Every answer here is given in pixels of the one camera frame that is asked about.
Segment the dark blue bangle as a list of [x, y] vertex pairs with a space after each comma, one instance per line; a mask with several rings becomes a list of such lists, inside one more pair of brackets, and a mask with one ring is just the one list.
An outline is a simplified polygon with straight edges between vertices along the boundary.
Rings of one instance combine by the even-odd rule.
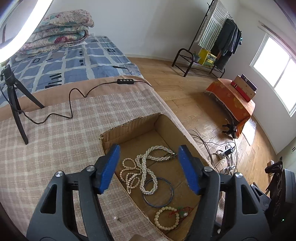
[[152, 195], [143, 194], [143, 199], [148, 206], [153, 208], [169, 206], [175, 194], [173, 185], [165, 178], [157, 177], [157, 181], [158, 187], [155, 193]]

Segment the pink plaid blanket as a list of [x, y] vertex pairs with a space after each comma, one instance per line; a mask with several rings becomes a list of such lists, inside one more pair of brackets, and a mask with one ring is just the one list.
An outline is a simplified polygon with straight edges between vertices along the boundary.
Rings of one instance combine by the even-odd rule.
[[19, 102], [23, 142], [11, 107], [1, 105], [1, 204], [22, 234], [56, 171], [77, 172], [103, 155], [100, 135], [142, 116], [162, 113], [192, 143], [179, 119], [147, 82], [119, 85], [115, 78], [69, 83], [35, 94], [40, 109], [27, 97]]

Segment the black clamp on floor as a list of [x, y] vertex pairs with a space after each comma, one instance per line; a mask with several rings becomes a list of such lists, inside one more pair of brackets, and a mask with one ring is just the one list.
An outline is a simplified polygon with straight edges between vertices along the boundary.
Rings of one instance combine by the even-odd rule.
[[226, 124], [222, 125], [223, 127], [227, 127], [227, 131], [222, 131], [222, 133], [225, 133], [228, 136], [231, 136], [232, 138], [237, 138], [236, 133], [237, 133], [237, 128], [234, 124]]

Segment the brown cardboard box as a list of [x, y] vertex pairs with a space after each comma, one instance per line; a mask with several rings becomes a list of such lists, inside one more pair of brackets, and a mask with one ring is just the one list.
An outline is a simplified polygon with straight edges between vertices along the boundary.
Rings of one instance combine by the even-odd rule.
[[[121, 126], [114, 127], [100, 135], [104, 153], [108, 153], [113, 144], [120, 146], [120, 159], [134, 158], [151, 146], [163, 145], [177, 151], [181, 145], [187, 145], [191, 154], [198, 157], [204, 166], [208, 162], [200, 155], [197, 148], [179, 130], [169, 117], [161, 113], [136, 118]], [[170, 181], [175, 190], [170, 206], [175, 208], [189, 206], [193, 213], [178, 225], [176, 230], [161, 231], [154, 224], [156, 208], [148, 206], [139, 190], [131, 194], [119, 178], [123, 169], [118, 163], [109, 188], [100, 200], [107, 224], [115, 240], [129, 240], [134, 235], [141, 235], [147, 240], [184, 240], [192, 224], [200, 197], [189, 188], [184, 172], [177, 158], [156, 163], [148, 161], [156, 176]]]

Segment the red and tan boxes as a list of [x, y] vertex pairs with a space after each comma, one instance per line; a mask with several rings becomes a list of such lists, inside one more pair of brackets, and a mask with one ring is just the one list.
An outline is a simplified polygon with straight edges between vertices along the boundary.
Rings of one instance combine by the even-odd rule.
[[257, 87], [243, 74], [237, 75], [231, 85], [247, 102], [250, 102], [256, 95]]

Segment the orange covered low table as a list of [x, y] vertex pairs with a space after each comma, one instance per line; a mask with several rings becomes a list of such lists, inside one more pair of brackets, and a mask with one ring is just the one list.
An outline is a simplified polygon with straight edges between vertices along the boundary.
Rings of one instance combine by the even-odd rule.
[[214, 94], [231, 113], [237, 126], [236, 137], [238, 138], [245, 123], [253, 115], [255, 103], [253, 100], [246, 101], [231, 83], [232, 80], [218, 78], [206, 88], [206, 92]]

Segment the window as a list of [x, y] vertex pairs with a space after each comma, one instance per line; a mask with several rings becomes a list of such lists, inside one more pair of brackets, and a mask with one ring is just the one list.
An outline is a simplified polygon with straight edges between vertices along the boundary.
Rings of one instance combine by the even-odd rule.
[[270, 86], [290, 116], [295, 114], [295, 51], [285, 38], [259, 22], [263, 40], [250, 67]]

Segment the black clothes rack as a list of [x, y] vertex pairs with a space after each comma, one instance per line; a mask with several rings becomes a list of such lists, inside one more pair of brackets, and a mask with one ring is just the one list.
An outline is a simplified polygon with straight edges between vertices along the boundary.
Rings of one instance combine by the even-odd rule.
[[183, 76], [197, 75], [196, 70], [217, 77], [225, 74], [225, 66], [242, 44], [242, 32], [221, 1], [211, 1], [189, 48], [177, 52], [172, 67]]

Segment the yellow box on rack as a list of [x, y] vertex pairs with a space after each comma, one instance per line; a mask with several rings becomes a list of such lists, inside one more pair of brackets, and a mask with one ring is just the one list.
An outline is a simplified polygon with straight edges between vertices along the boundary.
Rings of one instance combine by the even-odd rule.
[[206, 67], [212, 67], [216, 61], [216, 56], [211, 54], [210, 51], [205, 49], [200, 50], [199, 57], [200, 59], [198, 63]]

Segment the blue patterned bed sheet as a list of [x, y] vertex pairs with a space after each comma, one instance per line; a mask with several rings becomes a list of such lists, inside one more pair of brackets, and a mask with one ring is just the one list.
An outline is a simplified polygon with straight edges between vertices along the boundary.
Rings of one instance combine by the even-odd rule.
[[28, 57], [11, 70], [30, 93], [95, 78], [142, 76], [107, 36], [91, 36], [82, 44]]

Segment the dark hanging clothes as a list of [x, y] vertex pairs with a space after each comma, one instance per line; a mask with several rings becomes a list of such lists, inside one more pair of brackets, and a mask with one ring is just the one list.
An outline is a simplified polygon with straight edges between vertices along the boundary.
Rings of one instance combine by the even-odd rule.
[[216, 39], [211, 54], [216, 56], [214, 65], [219, 70], [224, 70], [226, 64], [239, 45], [242, 44], [242, 33], [234, 20], [226, 19], [218, 38]]

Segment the striped hanging towel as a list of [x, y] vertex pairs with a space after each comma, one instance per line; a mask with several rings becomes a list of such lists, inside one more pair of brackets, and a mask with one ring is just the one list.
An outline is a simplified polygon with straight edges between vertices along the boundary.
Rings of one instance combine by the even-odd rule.
[[214, 46], [227, 17], [228, 11], [221, 1], [213, 1], [207, 16], [201, 25], [201, 32], [196, 39], [198, 46], [210, 51]]

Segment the folded floral quilt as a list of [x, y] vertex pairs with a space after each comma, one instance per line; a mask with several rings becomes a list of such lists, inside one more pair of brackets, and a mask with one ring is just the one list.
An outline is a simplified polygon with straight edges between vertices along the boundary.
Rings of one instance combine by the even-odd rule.
[[90, 13], [83, 9], [52, 13], [41, 20], [17, 56], [35, 56], [79, 44], [89, 37], [94, 27]]

